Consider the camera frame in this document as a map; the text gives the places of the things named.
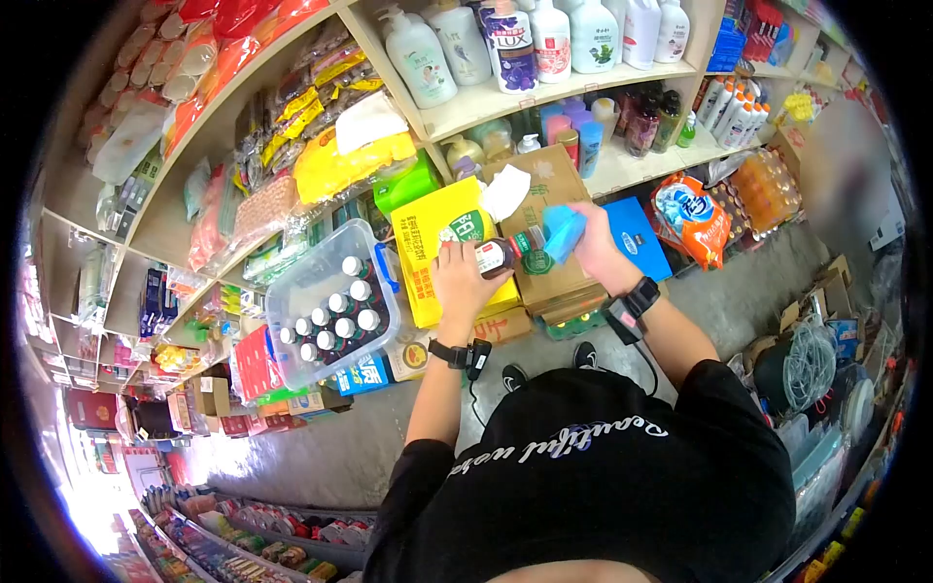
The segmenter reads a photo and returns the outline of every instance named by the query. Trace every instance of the black t-shirt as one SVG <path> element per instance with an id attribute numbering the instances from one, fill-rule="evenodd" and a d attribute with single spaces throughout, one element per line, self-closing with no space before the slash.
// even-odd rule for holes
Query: black t-shirt
<path id="1" fill-rule="evenodd" d="M 454 461 L 419 439 L 379 509 L 367 583 L 474 583 L 543 562 L 627 562 L 676 581 L 749 583 L 795 517 L 790 462 L 725 365 L 676 406 L 614 373 L 561 368 L 502 399 Z"/>

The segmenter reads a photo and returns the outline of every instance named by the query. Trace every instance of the clear plastic storage box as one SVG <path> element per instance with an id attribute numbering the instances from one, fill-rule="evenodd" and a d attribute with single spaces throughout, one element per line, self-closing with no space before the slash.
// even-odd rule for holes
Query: clear plastic storage box
<path id="1" fill-rule="evenodd" d="M 278 362 L 289 389 L 299 390 L 348 368 L 396 336 L 401 319 L 395 297 L 399 285 L 390 268 L 390 265 L 397 264 L 397 257 L 393 260 L 394 255 L 383 243 L 376 241 L 368 222 L 354 218 L 315 245 L 272 283 L 266 294 L 266 322 L 272 338 L 273 358 Z M 331 294 L 348 290 L 357 279 L 343 272 L 342 263 L 348 256 L 372 261 L 388 311 L 388 326 L 381 336 L 329 365 L 302 360 L 300 342 L 282 342 L 280 332 L 283 326 L 292 327 L 299 318 L 309 317 L 314 308 L 326 308 Z"/>

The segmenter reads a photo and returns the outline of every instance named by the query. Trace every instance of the black cable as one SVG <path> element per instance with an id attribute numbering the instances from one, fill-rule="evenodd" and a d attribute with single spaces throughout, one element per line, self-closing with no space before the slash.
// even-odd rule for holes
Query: black cable
<path id="1" fill-rule="evenodd" d="M 473 409 L 473 416 L 476 417 L 476 420 L 480 422 L 480 425 L 482 425 L 482 428 L 485 429 L 486 423 L 482 422 L 482 419 L 480 419 L 480 414 L 476 412 L 476 394 L 473 393 L 473 381 L 469 382 L 469 394 L 470 396 L 473 397 L 473 402 L 470 403 L 470 408 Z"/>
<path id="2" fill-rule="evenodd" d="M 641 349 L 641 346 L 638 345 L 638 342 L 634 344 L 635 350 L 642 355 L 642 358 L 645 359 L 645 362 L 648 363 L 648 368 L 651 369 L 651 374 L 654 376 L 654 390 L 648 393 L 648 396 L 654 396 L 658 392 L 658 371 L 654 369 L 654 365 L 651 364 L 651 359 L 648 358 L 648 355 L 645 354 L 645 351 Z"/>

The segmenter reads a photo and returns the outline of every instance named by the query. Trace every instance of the concrete floor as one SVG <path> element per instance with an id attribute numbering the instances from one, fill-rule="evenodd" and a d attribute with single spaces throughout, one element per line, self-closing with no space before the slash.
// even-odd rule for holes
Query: concrete floor
<path id="1" fill-rule="evenodd" d="M 780 312 L 809 287 L 828 259 L 826 247 L 805 223 L 788 225 L 756 251 L 729 261 L 723 271 L 693 270 L 669 280 L 670 299 L 710 336 L 725 360 L 776 327 Z M 474 385 L 482 419 L 489 418 L 505 394 L 499 374 L 504 365 L 519 364 L 531 376 L 569 366 L 581 340 L 596 346 L 602 367 L 650 390 L 648 365 L 608 327 L 565 342 L 537 333 L 493 350 L 486 372 Z M 657 397 L 674 403 L 674 388 L 659 376 Z M 191 483 L 208 482 L 226 493 L 286 505 L 376 507 L 401 453 L 419 385 L 403 382 L 359 396 L 352 410 L 288 433 L 194 439 L 190 448 L 180 450 Z M 471 401 L 464 388 L 458 452 L 480 439 L 482 427 Z"/>

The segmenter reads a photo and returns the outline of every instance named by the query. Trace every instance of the hand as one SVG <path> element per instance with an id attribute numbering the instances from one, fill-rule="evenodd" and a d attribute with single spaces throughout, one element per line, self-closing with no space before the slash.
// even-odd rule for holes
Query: hand
<path id="1" fill-rule="evenodd" d="M 483 279 L 475 249 L 475 241 L 446 242 L 431 261 L 434 292 L 444 311 L 440 317 L 438 341 L 447 346 L 466 345 L 480 311 L 515 272 L 508 270 L 495 279 Z"/>
<path id="2" fill-rule="evenodd" d="M 574 249 L 580 267 L 596 278 L 610 296 L 632 291 L 644 275 L 616 247 L 606 210 L 592 202 L 570 202 L 567 206 L 586 217 L 586 230 Z"/>

